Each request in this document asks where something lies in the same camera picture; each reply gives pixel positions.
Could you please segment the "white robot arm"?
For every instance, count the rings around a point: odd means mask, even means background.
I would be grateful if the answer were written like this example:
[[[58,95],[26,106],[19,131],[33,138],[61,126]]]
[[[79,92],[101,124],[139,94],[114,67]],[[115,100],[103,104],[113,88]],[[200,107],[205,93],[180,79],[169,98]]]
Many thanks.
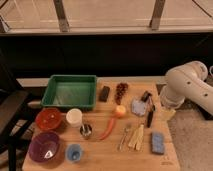
[[[177,109],[190,99],[213,116],[213,87],[205,82],[208,76],[206,65],[192,61],[171,68],[165,74],[166,85],[160,92],[160,101],[166,108]]]

